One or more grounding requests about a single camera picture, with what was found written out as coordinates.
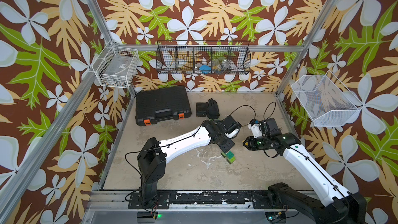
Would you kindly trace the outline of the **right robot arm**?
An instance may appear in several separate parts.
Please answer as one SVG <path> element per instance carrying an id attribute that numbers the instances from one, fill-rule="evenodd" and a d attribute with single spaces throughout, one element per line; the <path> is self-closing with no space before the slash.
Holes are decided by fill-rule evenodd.
<path id="1" fill-rule="evenodd" d="M 265 202 L 270 207 L 288 207 L 309 217 L 317 224 L 363 224 L 367 201 L 338 183 L 306 150 L 292 133 L 283 134 L 275 119 L 253 119 L 249 125 L 252 136 L 243 142 L 251 151 L 275 150 L 290 162 L 317 195 L 311 198 L 285 183 L 268 187 Z"/>

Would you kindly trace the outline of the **lime lego brick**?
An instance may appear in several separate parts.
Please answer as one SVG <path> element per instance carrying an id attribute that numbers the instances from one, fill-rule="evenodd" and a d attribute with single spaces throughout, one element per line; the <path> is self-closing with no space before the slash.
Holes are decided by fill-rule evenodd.
<path id="1" fill-rule="evenodd" d="M 232 164 L 232 163 L 235 161 L 235 157 L 231 157 L 231 158 L 226 157 L 226 160 L 227 160 L 227 162 L 228 162 L 229 164 Z"/>

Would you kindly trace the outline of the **dark green 2x4 lego brick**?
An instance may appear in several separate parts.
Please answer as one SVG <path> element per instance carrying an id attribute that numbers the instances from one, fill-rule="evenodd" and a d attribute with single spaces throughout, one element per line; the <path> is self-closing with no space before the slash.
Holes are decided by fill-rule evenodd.
<path id="1" fill-rule="evenodd" d="M 234 158 L 234 153 L 231 152 L 231 151 L 228 151 L 227 153 L 222 152 L 221 155 L 222 155 L 224 158 L 226 158 L 226 159 L 232 159 L 232 158 Z"/>

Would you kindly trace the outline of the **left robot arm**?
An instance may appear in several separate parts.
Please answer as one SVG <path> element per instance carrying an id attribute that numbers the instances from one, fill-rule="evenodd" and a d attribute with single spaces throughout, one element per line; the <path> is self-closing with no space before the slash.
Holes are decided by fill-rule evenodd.
<path id="1" fill-rule="evenodd" d="M 157 202 L 158 180 L 164 176 L 167 163 L 209 144 L 215 144 L 222 152 L 228 153 L 235 146 L 233 139 L 240 129 L 241 124 L 229 115 L 224 120 L 204 120 L 194 130 L 172 139 L 158 141 L 155 137 L 150 138 L 137 156 L 142 207 L 149 208 Z"/>

